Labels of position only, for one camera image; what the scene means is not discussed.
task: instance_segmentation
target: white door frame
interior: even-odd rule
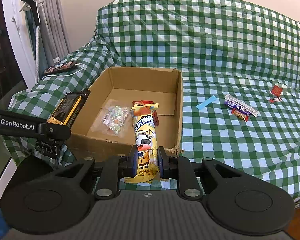
[[[35,60],[24,11],[19,12],[23,2],[2,0],[4,18],[10,43],[21,74],[28,88],[35,85]]]
[[[3,168],[2,173],[0,175],[0,199],[2,197],[4,190],[6,189],[9,181],[11,180],[13,174],[16,172],[16,170],[17,170],[17,165],[15,164],[13,159],[10,157],[10,159],[7,161],[7,164]]]

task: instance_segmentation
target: smartphone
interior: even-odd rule
[[[53,75],[56,73],[69,71],[70,69],[72,69],[74,67],[75,64],[76,64],[76,61],[69,61],[69,62],[61,63],[61,64],[58,64],[55,66],[51,66],[42,73],[42,76],[44,77],[47,75]]]

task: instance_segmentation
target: green checkered tablecloth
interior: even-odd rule
[[[242,0],[116,0],[98,11],[91,41],[65,60],[84,69],[15,94],[10,110],[48,118],[67,92],[88,88],[113,65],[178,68],[184,156],[216,158],[282,187],[300,206],[300,22]],[[274,84],[284,88],[283,101],[271,104]],[[231,115],[226,94],[260,115],[248,122]],[[212,95],[218,100],[195,107]],[[53,165],[33,139],[5,142],[17,164],[34,154]],[[65,146],[59,164],[73,161]],[[121,187],[174,188],[175,181]]]

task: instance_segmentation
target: gray curtain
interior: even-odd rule
[[[39,7],[40,32],[45,56],[49,66],[55,65],[54,58],[62,59],[72,52],[67,37],[60,0],[45,0]]]
[[[35,55],[35,24],[32,15],[32,11],[25,11],[26,22],[28,24],[29,35],[31,37],[31,45],[33,50],[33,55]],[[39,73],[42,73],[48,67],[46,52],[42,43],[42,35],[40,35],[40,54],[39,54]]]

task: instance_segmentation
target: red candy wrapper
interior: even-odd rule
[[[140,100],[140,101],[133,101],[132,102],[132,106],[134,105],[148,105],[148,104],[154,104],[153,101],[148,101],[148,100]],[[158,115],[157,115],[157,110],[155,110],[153,112],[153,121],[154,121],[154,126],[158,126],[159,125],[159,119],[158,119]]]
[[[247,122],[248,119],[249,119],[249,116],[247,116],[247,115],[245,115],[245,114],[239,112],[239,111],[236,110],[236,109],[232,109],[231,114],[233,114],[233,115],[235,115],[235,116],[241,118],[242,120],[245,120],[246,122]]]
[[[274,85],[273,89],[271,90],[271,94],[274,94],[277,97],[280,97],[282,92],[282,88],[278,87],[277,85]]]
[[[281,98],[273,98],[273,99],[270,99],[270,100],[269,100],[270,103],[281,102],[281,101],[282,101]]]

